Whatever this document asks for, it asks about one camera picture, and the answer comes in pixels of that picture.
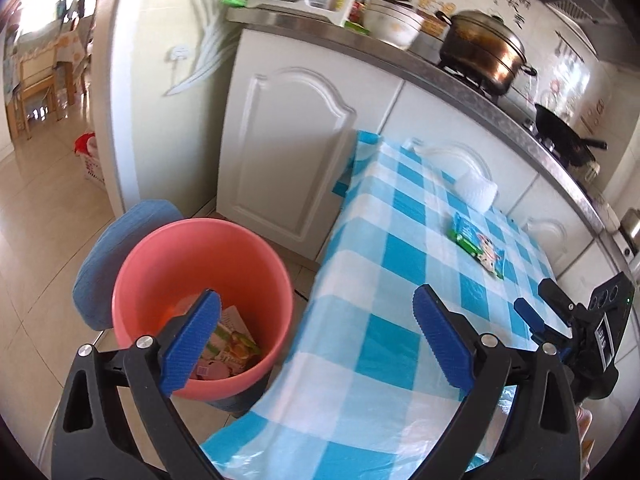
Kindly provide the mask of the person right hand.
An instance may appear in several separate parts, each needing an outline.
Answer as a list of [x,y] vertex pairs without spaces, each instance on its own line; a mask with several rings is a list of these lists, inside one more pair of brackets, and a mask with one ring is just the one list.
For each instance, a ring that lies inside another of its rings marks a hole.
[[591,469],[589,459],[594,447],[594,441],[588,439],[587,434],[591,427],[593,416],[588,408],[583,408],[579,405],[578,408],[576,408],[576,420],[580,443],[580,478],[583,479]]

